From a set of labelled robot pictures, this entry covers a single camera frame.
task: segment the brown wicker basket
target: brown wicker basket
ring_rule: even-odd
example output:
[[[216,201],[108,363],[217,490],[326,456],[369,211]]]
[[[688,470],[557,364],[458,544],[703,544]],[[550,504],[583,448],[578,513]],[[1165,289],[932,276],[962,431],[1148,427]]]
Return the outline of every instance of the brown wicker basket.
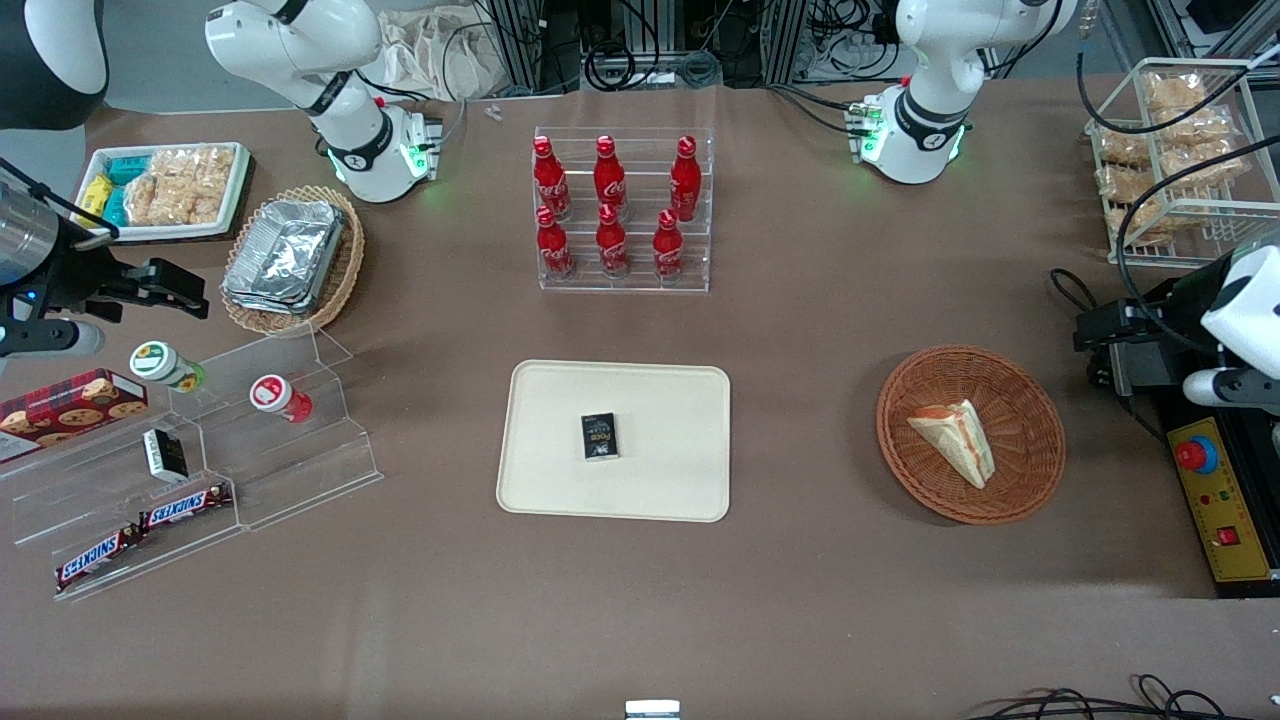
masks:
[[[352,208],[351,201],[328,187],[310,184],[296,187],[285,190],[271,200],[301,200],[303,202],[324,200],[335,208],[340,208],[347,214],[347,224],[342,228],[342,236],[338,238],[338,252],[333,258],[333,265],[330,265],[329,274],[325,277],[324,290],[320,292],[320,302],[310,315],[285,315],[250,310],[233,304],[225,293],[223,293],[223,305],[227,306],[227,313],[232,316],[232,320],[236,320],[237,325],[264,334],[287,331],[307,320],[312,325],[323,328],[338,316],[338,313],[342,311],[343,305],[351,297],[351,292],[356,288],[360,264],[365,259],[365,229],[360,225],[360,218],[356,215],[356,209]],[[241,247],[244,245],[244,236],[248,234],[250,225],[253,224],[253,220],[257,219],[257,215],[265,206],[266,204],[264,202],[257,210],[253,210],[253,214],[241,227],[239,234],[236,236],[236,245],[232,246],[230,256],[227,259],[227,269],[230,269],[232,263],[236,261],[236,255],[239,254]]]
[[[996,459],[987,487],[970,486],[906,419],[927,405],[969,398]],[[1066,461],[1062,421],[1044,391],[1010,360],[979,347],[943,345],[899,365],[876,407],[876,434],[890,469],[929,509],[961,523],[995,525],[1039,510]]]

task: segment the brown tablecloth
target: brown tablecloth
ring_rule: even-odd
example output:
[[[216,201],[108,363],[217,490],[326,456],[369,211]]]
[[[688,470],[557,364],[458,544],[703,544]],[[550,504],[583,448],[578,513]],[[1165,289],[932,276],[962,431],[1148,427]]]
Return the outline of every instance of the brown tablecloth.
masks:
[[[369,255],[330,329],[356,354],[347,398],[385,479],[72,605],[51,601],[47,555],[0,543],[0,714],[616,717],[625,700],[675,697],[690,719],[960,717],[1046,685],[1133,700],[1137,671],[1265,712],[1276,603],[1204,600],[1166,451],[1085,383],[1074,309],[1046,279],[1064,265],[1103,300],[1120,292],[1069,81],[991,83],[960,158],[923,187],[852,165],[836,133],[764,91],[500,105],[500,123],[468,113],[438,182],[358,208]],[[540,292],[539,124],[714,127],[710,295]],[[106,111],[90,132],[93,146],[243,142],[251,208],[335,182],[314,137],[297,111]],[[205,323],[127,309],[97,363],[123,368],[151,337],[197,359],[253,340],[216,302],[227,249],[120,251],[198,270],[215,307]],[[1059,406],[1066,474],[1027,521],[945,521],[881,459],[881,383],[948,342],[1007,355]],[[502,511],[508,379],[530,357],[723,368],[728,515]],[[0,384],[87,366],[14,361]]]

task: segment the white tray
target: white tray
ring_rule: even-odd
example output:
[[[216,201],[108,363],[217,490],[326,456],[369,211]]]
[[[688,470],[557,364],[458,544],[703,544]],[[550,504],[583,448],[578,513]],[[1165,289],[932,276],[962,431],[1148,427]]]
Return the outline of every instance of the white tray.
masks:
[[[588,462],[582,415],[613,413],[618,454]],[[498,468],[508,512],[714,523],[728,512],[730,382],[719,368],[526,360]]]
[[[104,147],[101,150],[95,150],[93,155],[88,160],[88,169],[84,170],[84,177],[81,178],[79,190],[76,192],[76,205],[79,206],[84,200],[84,192],[88,190],[88,183],[91,179],[102,173],[106,168],[106,161],[114,158],[132,158],[134,155],[151,155],[156,150],[195,150],[196,147],[202,147],[207,145],[215,145],[219,147],[230,147],[236,150],[236,159],[232,160],[232,174],[227,179],[227,191],[223,193],[223,206],[218,211],[218,222],[214,223],[200,223],[196,225],[147,225],[147,227],[123,227],[120,228],[120,238],[116,241],[119,243],[129,242],[159,242],[165,240],[188,240],[196,237],[207,237],[211,234],[221,234],[230,229],[232,222],[236,217],[236,208],[239,205],[241,191],[244,188],[244,177],[248,174],[248,161],[250,152],[248,149],[239,142],[195,142],[187,145],[137,145],[133,147]],[[106,231],[101,228],[90,228],[90,232],[95,234],[102,234]]]

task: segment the acrylic bottle rack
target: acrylic bottle rack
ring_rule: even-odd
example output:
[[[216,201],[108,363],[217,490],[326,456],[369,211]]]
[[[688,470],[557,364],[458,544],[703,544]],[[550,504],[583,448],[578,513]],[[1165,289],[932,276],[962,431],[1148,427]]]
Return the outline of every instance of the acrylic bottle rack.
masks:
[[[550,138],[556,156],[564,165],[568,177],[571,213],[561,222],[568,236],[570,251],[577,265],[575,275],[567,281],[547,277],[536,245],[538,282],[547,291],[586,292],[657,292],[701,293],[710,290],[712,281],[712,172],[716,161],[716,142],[709,128],[562,128],[539,127],[535,133]],[[595,138],[611,135],[617,146],[617,158],[627,173],[627,255],[631,273],[618,281],[605,277],[595,245]],[[671,165],[676,160],[676,141],[691,135],[698,141],[698,164],[703,170],[701,195],[698,211],[690,223],[680,223],[685,236],[684,272],[677,282],[662,284],[654,273],[653,234],[658,229],[658,213],[671,205]],[[534,210],[541,205],[536,183],[531,183]],[[538,224],[530,222],[534,236]]]
[[[201,361],[206,379],[193,393],[166,396],[150,386],[151,414],[0,469],[0,483],[20,493],[13,500],[14,542],[50,551],[56,569],[137,523],[141,511],[205,487],[230,486],[233,505],[152,530],[55,594],[79,598],[381,479],[369,436],[348,415],[334,372],[349,357],[323,331],[301,325]],[[288,423],[248,402],[250,386],[271,372],[311,397],[306,421]],[[182,441],[187,482],[151,477],[142,447],[142,433],[151,428]],[[52,573],[49,585],[52,592]]]

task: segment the yellow control panel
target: yellow control panel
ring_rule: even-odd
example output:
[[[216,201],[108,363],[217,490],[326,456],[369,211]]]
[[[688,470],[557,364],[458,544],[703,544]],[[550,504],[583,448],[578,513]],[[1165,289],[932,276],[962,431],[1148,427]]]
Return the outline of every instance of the yellow control panel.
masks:
[[[1271,566],[1213,418],[1169,433],[1187,503],[1220,583],[1267,580]]]

